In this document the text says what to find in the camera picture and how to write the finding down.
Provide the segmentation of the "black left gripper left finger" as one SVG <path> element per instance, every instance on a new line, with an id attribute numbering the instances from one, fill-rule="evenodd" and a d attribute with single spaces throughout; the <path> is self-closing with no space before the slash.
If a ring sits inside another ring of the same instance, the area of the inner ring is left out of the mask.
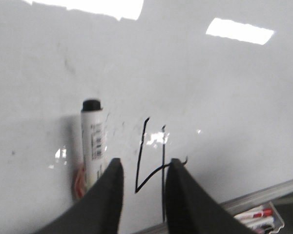
<path id="1" fill-rule="evenodd" d="M 116 234 L 124 197 L 124 170 L 119 158 L 73 207 L 36 231 L 37 234 Z"/>

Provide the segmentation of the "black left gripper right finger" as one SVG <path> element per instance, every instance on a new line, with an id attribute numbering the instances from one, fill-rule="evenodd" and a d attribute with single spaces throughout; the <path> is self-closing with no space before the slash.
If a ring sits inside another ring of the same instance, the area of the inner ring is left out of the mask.
<path id="1" fill-rule="evenodd" d="M 166 215 L 170 234 L 252 234 L 195 181 L 179 159 L 169 164 Z"/>

